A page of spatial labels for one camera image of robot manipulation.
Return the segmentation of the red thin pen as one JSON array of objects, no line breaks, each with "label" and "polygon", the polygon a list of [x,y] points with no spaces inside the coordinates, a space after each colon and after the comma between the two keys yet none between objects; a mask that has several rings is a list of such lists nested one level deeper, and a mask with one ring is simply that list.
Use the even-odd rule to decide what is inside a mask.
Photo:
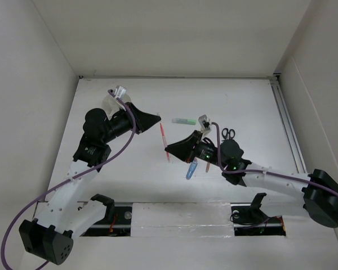
[{"label": "red thin pen", "polygon": [[[167,147],[167,141],[166,141],[166,135],[165,135],[165,132],[164,132],[162,120],[160,120],[160,122],[159,122],[159,127],[160,127],[160,130],[161,130],[162,141],[163,141],[163,145],[164,145],[164,149],[165,149]],[[171,162],[170,154],[166,151],[165,151],[165,154],[166,154],[166,158],[167,158],[168,163],[170,163]]]}]

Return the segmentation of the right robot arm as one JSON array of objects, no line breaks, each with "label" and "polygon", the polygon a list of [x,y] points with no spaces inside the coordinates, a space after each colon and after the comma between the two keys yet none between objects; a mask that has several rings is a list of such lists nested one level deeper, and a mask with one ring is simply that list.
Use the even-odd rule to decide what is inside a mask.
[{"label": "right robot arm", "polygon": [[293,215],[309,217],[325,227],[338,227],[338,183],[324,170],[280,173],[244,159],[244,152],[234,139],[225,139],[215,146],[198,130],[168,145],[165,152],[186,163],[200,159],[215,165],[232,185],[264,189],[255,195],[244,214],[248,223]]}]

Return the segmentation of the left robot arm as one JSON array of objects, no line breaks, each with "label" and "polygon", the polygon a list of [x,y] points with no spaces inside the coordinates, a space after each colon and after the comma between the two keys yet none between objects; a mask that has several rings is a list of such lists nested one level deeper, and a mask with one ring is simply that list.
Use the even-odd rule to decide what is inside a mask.
[{"label": "left robot arm", "polygon": [[113,160],[108,143],[126,132],[140,134],[159,123],[158,115],[140,111],[126,102],[111,118],[94,108],[85,115],[84,134],[73,155],[64,185],[55,192],[33,220],[22,221],[19,234],[25,250],[55,265],[69,256],[74,240],[94,223],[114,218],[114,200],[95,194],[79,210],[77,202],[107,160]]}]

